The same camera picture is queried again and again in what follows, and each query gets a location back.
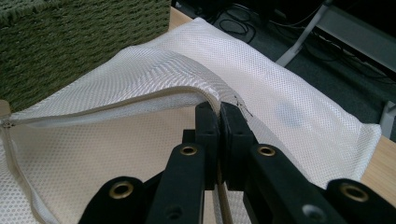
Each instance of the white mesh bag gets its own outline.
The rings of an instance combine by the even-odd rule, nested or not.
[[[122,50],[48,99],[2,118],[0,222],[35,222],[33,214],[41,222],[77,223],[109,179],[146,181],[162,171],[204,101],[217,113],[220,102],[238,105],[260,143],[280,148],[323,188],[335,178],[359,180],[380,136],[377,125],[360,123],[293,73],[197,19]],[[227,194],[234,223],[249,223],[241,193]],[[207,194],[205,223],[215,221],[215,211]]]

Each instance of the brass grommet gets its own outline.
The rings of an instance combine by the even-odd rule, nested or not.
[[[108,193],[113,199],[123,199],[131,195],[134,186],[128,181],[120,181],[115,183]]]
[[[180,150],[180,153],[185,155],[185,156],[192,156],[195,153],[197,153],[198,149],[196,147],[183,147]]]
[[[276,154],[276,151],[273,148],[270,148],[270,147],[259,147],[257,149],[257,151],[261,155],[268,156],[268,157],[275,156],[275,154]]]
[[[340,190],[345,196],[356,202],[364,203],[369,200],[369,195],[354,185],[343,184],[340,186]]]

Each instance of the zipper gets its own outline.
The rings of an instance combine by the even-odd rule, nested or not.
[[[117,103],[114,103],[111,105],[104,105],[104,106],[84,110],[84,111],[73,113],[73,114],[60,115],[60,116],[48,116],[48,117],[33,118],[33,119],[4,120],[4,123],[5,123],[4,125],[7,124],[6,126],[12,127],[12,126],[21,125],[21,124],[32,124],[32,123],[44,122],[47,120],[55,120],[54,122],[56,122],[56,120],[75,119],[75,118],[82,117],[82,116],[96,115],[97,113],[106,112],[106,111],[116,109],[116,108],[119,108],[122,106],[132,105],[132,104],[140,103],[143,101],[155,99],[160,96],[163,97],[163,96],[169,96],[169,95],[180,94],[180,93],[199,93],[199,94],[203,95],[206,98],[206,100],[209,102],[209,104],[211,105],[211,107],[213,108],[215,113],[219,116],[220,105],[219,105],[219,100],[217,99],[217,97],[215,97],[211,94],[208,94],[205,91],[202,91],[201,89],[194,88],[194,87],[174,87],[174,88],[165,89],[165,90],[161,90],[161,91],[155,91],[155,92],[148,93],[148,94],[141,95],[141,96],[136,96],[134,98],[124,100],[121,102],[117,102]],[[83,124],[83,123],[85,123],[85,122],[80,121],[79,123],[74,123],[74,125]]]
[[[32,188],[30,187],[27,178],[24,176],[23,172],[21,171],[21,168],[18,165],[17,159],[14,154],[14,147],[12,146],[12,140],[9,133],[9,129],[15,126],[15,124],[7,119],[2,119],[0,121],[2,121],[2,126],[0,127],[0,131],[1,131],[0,133],[2,133],[1,135],[4,142],[3,146],[4,146],[4,151],[6,153],[8,170],[11,172],[11,174],[14,177],[16,177],[18,184],[21,186],[21,189],[23,190],[24,194],[27,196],[30,209],[35,219],[40,223],[46,223],[34,206]]]

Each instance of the woven basket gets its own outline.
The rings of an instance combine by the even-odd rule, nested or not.
[[[168,29],[169,0],[0,2],[0,99],[23,110]]]

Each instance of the wooden surface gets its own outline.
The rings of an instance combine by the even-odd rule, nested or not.
[[[169,30],[188,21],[191,21],[190,17],[171,8]],[[384,136],[381,137],[361,182],[396,206],[396,144],[394,142]]]
[[[169,21],[169,30],[173,30],[181,24],[184,24],[188,21],[192,21],[192,19],[179,10],[171,7],[171,20]]]

